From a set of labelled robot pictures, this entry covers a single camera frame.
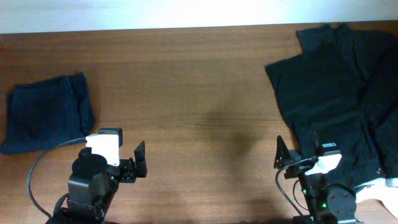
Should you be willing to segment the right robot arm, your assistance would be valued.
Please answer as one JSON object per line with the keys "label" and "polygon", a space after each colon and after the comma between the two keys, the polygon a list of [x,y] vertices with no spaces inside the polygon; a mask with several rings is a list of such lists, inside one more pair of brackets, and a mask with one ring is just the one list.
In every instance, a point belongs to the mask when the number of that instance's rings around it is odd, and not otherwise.
{"label": "right robot arm", "polygon": [[[315,155],[303,158],[298,151],[289,150],[282,138],[277,137],[274,168],[277,169],[275,183],[281,194],[298,213],[293,223],[337,223],[357,224],[356,194],[343,184],[333,184],[326,179],[327,173],[336,169],[342,158],[338,146],[324,143],[315,134]],[[279,183],[280,174],[285,179],[295,179],[300,184],[307,204],[308,215],[298,208],[299,203],[291,200]]]}

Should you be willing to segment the dark blue denim shorts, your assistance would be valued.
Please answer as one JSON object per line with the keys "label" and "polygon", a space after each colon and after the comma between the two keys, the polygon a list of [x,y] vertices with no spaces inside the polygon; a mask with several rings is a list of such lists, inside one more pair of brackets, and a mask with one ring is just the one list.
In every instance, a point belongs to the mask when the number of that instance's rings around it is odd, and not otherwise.
{"label": "dark blue denim shorts", "polygon": [[16,85],[7,94],[1,154],[50,149],[90,134],[95,123],[83,73]]}

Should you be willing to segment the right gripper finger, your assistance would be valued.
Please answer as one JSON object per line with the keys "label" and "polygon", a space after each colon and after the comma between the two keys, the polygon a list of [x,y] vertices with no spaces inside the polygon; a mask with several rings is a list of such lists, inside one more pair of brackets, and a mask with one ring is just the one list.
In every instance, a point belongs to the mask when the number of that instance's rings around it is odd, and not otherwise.
{"label": "right gripper finger", "polygon": [[292,163],[292,157],[290,151],[282,138],[282,136],[277,137],[277,149],[274,159],[274,168],[281,169]]}
{"label": "right gripper finger", "polygon": [[323,154],[323,146],[322,146],[323,143],[322,143],[320,136],[317,134],[316,131],[313,132],[313,139],[315,142],[316,155],[320,156]]}

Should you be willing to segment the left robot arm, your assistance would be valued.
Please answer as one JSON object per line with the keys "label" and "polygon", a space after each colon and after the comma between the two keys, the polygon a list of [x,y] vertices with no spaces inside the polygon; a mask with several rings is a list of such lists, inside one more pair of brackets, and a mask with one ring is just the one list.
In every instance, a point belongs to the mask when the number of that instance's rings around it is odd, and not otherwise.
{"label": "left robot arm", "polygon": [[106,223],[105,216],[121,183],[133,184],[147,175],[145,142],[134,150],[134,157],[121,159],[118,166],[82,149],[72,164],[68,193],[56,203],[48,223]]}

